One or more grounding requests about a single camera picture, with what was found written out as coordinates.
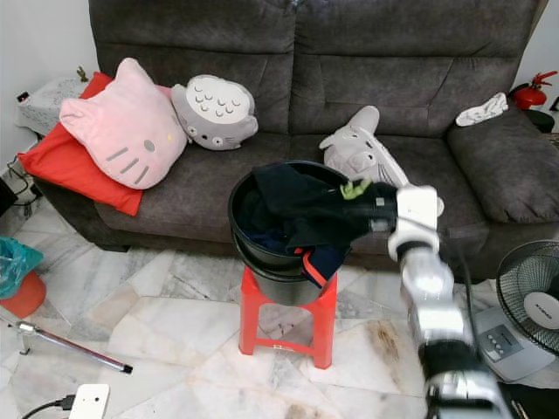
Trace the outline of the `small white plush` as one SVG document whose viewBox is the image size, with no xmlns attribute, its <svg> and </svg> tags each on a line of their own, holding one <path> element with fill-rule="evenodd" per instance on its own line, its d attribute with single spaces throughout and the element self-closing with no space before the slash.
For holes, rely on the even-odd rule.
<svg viewBox="0 0 559 419">
<path fill-rule="evenodd" d="M 501 116 L 508 109 L 507 101 L 506 93 L 498 92 L 486 103 L 464 109 L 456 116 L 455 124 L 458 127 L 474 127 L 476 124 Z"/>
</svg>

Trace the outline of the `red plastic hanger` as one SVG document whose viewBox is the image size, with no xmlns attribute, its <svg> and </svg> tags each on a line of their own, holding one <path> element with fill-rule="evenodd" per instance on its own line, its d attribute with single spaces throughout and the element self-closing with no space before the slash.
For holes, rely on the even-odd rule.
<svg viewBox="0 0 559 419">
<path fill-rule="evenodd" d="M 308 282 L 315 284 L 315 286 L 320 289 L 328 286 L 330 279 L 328 279 L 328 277 L 324 277 L 319 269 L 312 263 L 311 257 L 313 256 L 313 249 L 296 248 L 294 252 L 297 256 L 302 257 L 303 275 Z"/>
</svg>

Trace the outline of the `black T-shirt green logo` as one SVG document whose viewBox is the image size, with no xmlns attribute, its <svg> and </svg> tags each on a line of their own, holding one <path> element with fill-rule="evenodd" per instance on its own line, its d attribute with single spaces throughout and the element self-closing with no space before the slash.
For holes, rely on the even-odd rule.
<svg viewBox="0 0 559 419">
<path fill-rule="evenodd" d="M 326 244 L 347 249 L 352 241 L 371 232 L 362 193 L 369 185 L 390 184 L 354 183 L 332 170 L 328 174 L 322 180 L 300 172 L 292 163 L 275 163 L 255 168 L 249 175 L 252 185 L 248 192 L 259 193 L 267 210 L 283 221 L 290 235 L 288 246 Z"/>
</svg>

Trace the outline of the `red plastic stool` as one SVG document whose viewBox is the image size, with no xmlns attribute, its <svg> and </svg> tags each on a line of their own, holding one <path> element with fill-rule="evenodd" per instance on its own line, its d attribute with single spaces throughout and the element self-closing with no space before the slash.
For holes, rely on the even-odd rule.
<svg viewBox="0 0 559 419">
<path fill-rule="evenodd" d="M 305 304 L 297 305 L 311 315 L 312 339 L 310 346 L 301 346 L 290 340 L 264 339 L 259 336 L 260 307 L 263 305 L 278 305 L 279 302 L 269 299 L 257 279 L 262 275 L 255 274 L 252 268 L 245 267 L 241 275 L 241 303 L 240 303 L 240 335 L 238 348 L 244 355 L 252 355 L 256 347 L 272 347 L 295 353 L 310 355 L 313 366 L 329 368 L 332 366 L 333 334 L 335 334 L 335 311 L 338 304 L 338 275 L 333 275 L 320 292 L 318 297 Z"/>
</svg>

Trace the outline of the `pink cat cushion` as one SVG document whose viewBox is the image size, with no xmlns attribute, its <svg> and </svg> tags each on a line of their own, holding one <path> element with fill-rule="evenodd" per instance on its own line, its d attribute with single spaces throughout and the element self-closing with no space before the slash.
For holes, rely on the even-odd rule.
<svg viewBox="0 0 559 419">
<path fill-rule="evenodd" d="M 121 60 L 99 94 L 61 101 L 59 122 L 104 175 L 135 190 L 161 182 L 189 144 L 168 89 L 134 58 Z"/>
</svg>

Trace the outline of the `black plastic bucket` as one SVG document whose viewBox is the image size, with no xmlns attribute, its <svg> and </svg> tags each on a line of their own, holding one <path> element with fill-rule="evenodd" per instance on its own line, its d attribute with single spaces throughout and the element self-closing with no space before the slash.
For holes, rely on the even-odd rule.
<svg viewBox="0 0 559 419">
<path fill-rule="evenodd" d="M 292 163 L 296 165 L 297 170 L 308 175 L 314 175 L 316 178 L 325 180 L 328 178 L 328 170 L 332 170 L 336 175 L 341 178 L 344 176 L 339 171 L 334 168 L 329 168 L 327 165 L 316 162 L 304 162 L 304 161 L 293 161 L 293 162 L 280 162 L 280 163 Z M 265 293 L 269 299 L 279 302 L 280 305 L 300 305 L 310 302 L 310 300 L 315 299 L 320 295 L 320 292 L 324 288 L 316 287 L 315 284 L 307 282 L 300 276 L 288 277 L 277 274 L 277 272 L 269 271 L 269 268 L 264 267 L 263 264 L 256 259 L 257 255 L 263 255 L 264 252 L 260 251 L 259 248 L 252 246 L 248 243 L 243 231 L 240 231 L 237 221 L 234 220 L 234 209 L 237 204 L 240 204 L 243 195 L 249 191 L 252 185 L 252 181 L 249 180 L 249 175 L 245 175 L 243 179 L 239 181 L 234 187 L 234 191 L 231 192 L 228 200 L 227 213 L 229 217 L 229 223 L 231 224 L 231 234 L 234 238 L 234 244 L 236 247 L 237 254 L 240 259 L 246 264 L 247 267 L 252 268 L 252 271 L 257 275 L 262 275 L 263 278 L 257 279 L 259 287 L 262 288 L 262 292 Z M 346 249 L 346 258 L 350 254 L 351 244 Z"/>
</svg>

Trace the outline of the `grey long-eared plush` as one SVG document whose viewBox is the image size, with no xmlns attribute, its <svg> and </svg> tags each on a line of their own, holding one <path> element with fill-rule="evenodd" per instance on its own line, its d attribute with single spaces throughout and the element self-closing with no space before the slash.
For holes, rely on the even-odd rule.
<svg viewBox="0 0 559 419">
<path fill-rule="evenodd" d="M 324 163 L 351 181 L 371 180 L 395 185 L 411 185 L 390 152 L 375 137 L 380 113 L 375 106 L 359 109 L 346 125 L 319 144 Z"/>
</svg>

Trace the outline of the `grey standing fan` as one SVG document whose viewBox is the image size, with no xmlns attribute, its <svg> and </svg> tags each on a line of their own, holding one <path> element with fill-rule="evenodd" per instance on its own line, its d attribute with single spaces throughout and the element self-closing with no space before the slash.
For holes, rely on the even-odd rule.
<svg viewBox="0 0 559 419">
<path fill-rule="evenodd" d="M 559 241 L 507 254 L 496 277 L 499 304 L 475 316 L 483 361 L 503 381 L 518 381 L 559 360 Z"/>
</svg>

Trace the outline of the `navy blue garment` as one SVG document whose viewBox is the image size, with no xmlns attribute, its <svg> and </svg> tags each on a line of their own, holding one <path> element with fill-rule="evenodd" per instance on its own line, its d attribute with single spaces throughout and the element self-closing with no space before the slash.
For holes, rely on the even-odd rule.
<svg viewBox="0 0 559 419">
<path fill-rule="evenodd" d="M 241 199 L 239 207 L 235 212 L 235 220 L 240 231 L 243 231 L 248 243 L 263 251 L 263 255 L 257 255 L 264 267 L 277 274 L 294 277 L 303 275 L 302 257 L 295 254 L 296 248 L 313 249 L 312 263 L 319 269 L 324 277 L 331 279 L 343 265 L 346 258 L 344 249 L 327 246 L 290 247 L 290 235 L 285 231 L 282 220 L 275 218 L 255 191 L 248 192 Z"/>
</svg>

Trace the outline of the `dark grey sofa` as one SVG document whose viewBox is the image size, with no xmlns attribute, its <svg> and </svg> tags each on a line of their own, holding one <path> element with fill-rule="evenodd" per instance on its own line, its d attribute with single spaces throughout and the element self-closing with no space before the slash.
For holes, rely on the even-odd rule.
<svg viewBox="0 0 559 419">
<path fill-rule="evenodd" d="M 437 226 L 456 272 L 498 275 L 530 241 L 559 240 L 559 148 L 519 109 L 458 127 L 514 83 L 540 0 L 89 0 L 101 73 L 134 58 L 156 84 L 236 81 L 259 131 L 238 150 L 191 145 L 130 216 L 33 176 L 45 199 L 105 251 L 235 255 L 227 206 L 252 168 L 319 161 L 361 107 L 412 183 L 443 200 Z"/>
</svg>

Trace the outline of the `silver metal clothes rack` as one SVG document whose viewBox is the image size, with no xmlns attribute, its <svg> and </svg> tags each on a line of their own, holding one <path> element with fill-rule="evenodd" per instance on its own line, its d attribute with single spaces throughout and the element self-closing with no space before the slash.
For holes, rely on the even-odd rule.
<svg viewBox="0 0 559 419">
<path fill-rule="evenodd" d="M 120 374 L 132 374 L 135 368 L 129 366 L 129 364 L 111 358 L 104 353 L 100 353 L 92 350 L 92 348 L 87 348 L 80 346 L 79 344 L 72 342 L 63 338 L 63 336 L 57 335 L 56 333 L 49 332 L 43 327 L 36 325 L 35 323 L 29 322 L 29 320 L 11 318 L 10 316 L 4 316 L 3 311 L 0 311 L 0 330 L 5 328 L 12 328 L 17 336 L 17 352 L 21 355 L 31 354 L 31 338 L 37 338 L 40 340 L 45 340 L 45 342 L 51 343 L 56 347 L 63 347 L 65 350 L 69 350 L 74 353 L 79 353 L 85 356 L 85 358 L 96 361 L 97 363 L 103 364 L 112 368 L 113 370 L 120 372 Z"/>
</svg>

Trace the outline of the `red cushion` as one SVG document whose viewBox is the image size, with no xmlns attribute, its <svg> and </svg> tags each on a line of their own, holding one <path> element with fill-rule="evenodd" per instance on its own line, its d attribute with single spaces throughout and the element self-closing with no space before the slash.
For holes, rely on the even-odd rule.
<svg viewBox="0 0 559 419">
<path fill-rule="evenodd" d="M 96 72 L 79 99 L 91 99 L 109 81 L 113 81 L 111 76 Z M 39 180 L 60 185 L 130 216 L 139 211 L 145 190 L 124 187 L 104 175 L 86 148 L 60 122 L 31 151 L 20 153 L 19 160 Z"/>
</svg>

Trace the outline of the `grey owl cushion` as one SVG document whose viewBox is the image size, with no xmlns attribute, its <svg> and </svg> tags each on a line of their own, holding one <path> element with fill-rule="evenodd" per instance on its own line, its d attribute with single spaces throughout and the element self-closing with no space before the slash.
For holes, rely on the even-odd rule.
<svg viewBox="0 0 559 419">
<path fill-rule="evenodd" d="M 188 140 L 201 148 L 236 150 L 259 131 L 254 96 L 236 81 L 201 73 L 173 86 L 170 99 Z"/>
</svg>

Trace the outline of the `side table lace cloth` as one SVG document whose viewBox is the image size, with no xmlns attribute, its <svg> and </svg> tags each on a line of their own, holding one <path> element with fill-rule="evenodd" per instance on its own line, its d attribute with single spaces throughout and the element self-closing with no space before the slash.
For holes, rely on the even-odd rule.
<svg viewBox="0 0 559 419">
<path fill-rule="evenodd" d="M 17 104 L 16 127 L 24 127 L 46 136 L 59 123 L 61 101 L 78 99 L 89 81 L 76 77 L 53 79 Z"/>
</svg>

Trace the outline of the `red bin teal bag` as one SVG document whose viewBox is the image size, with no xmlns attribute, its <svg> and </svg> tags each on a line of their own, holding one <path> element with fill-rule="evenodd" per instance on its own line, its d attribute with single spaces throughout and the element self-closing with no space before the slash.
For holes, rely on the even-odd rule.
<svg viewBox="0 0 559 419">
<path fill-rule="evenodd" d="M 45 302 L 45 283 L 35 272 L 43 259 L 37 249 L 0 237 L 0 306 L 18 319 L 27 319 Z"/>
</svg>

